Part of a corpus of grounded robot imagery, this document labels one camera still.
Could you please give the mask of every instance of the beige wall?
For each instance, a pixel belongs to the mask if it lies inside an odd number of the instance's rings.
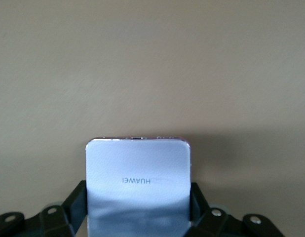
[[[0,214],[104,135],[186,137],[209,202],[305,237],[305,1],[0,1]]]

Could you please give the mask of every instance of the phone back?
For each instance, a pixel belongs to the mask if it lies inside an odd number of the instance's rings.
[[[178,237],[190,226],[190,146],[95,138],[86,146],[90,237]]]

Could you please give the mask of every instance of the black phone mount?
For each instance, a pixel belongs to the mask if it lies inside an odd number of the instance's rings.
[[[265,216],[247,214],[242,221],[211,208],[197,183],[191,183],[191,221],[184,237],[284,237]],[[74,237],[87,215],[86,181],[61,205],[45,208],[29,219],[21,212],[0,215],[0,237]]]

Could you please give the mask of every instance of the smartphone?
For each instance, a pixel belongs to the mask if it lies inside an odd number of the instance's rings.
[[[89,237],[179,237],[190,227],[191,150],[178,137],[86,146]]]

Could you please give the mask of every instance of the screw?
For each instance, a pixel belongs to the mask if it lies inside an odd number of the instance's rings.
[[[10,222],[10,221],[13,221],[14,219],[15,219],[15,215],[8,216],[5,218],[4,222]]]
[[[259,217],[257,217],[257,216],[252,216],[252,217],[250,217],[250,220],[253,222],[253,223],[255,223],[255,224],[261,224],[261,220],[260,220],[260,218]]]
[[[57,209],[55,207],[52,207],[51,209],[49,209],[47,211],[48,214],[52,214],[52,213],[55,213],[57,211]]]
[[[213,210],[212,210],[212,214],[213,214],[214,216],[221,216],[221,215],[222,215],[221,211],[218,210],[218,209],[213,209]]]

